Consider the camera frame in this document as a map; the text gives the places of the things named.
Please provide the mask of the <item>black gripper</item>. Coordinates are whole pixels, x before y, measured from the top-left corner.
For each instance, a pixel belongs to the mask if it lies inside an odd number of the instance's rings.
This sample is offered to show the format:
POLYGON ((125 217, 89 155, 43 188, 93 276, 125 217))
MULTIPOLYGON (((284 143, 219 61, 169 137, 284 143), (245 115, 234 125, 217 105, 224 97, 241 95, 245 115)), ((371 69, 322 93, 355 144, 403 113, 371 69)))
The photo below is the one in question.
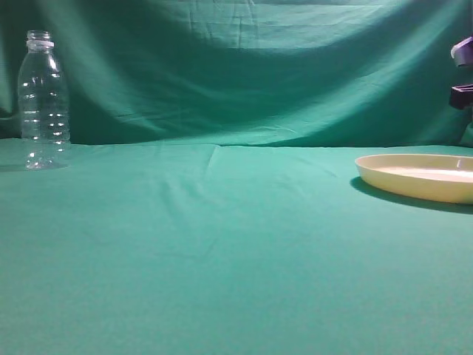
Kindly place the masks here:
POLYGON ((449 105, 455 109, 472 107, 472 36, 454 44, 450 56, 455 66, 460 69, 463 81, 451 87, 449 105))

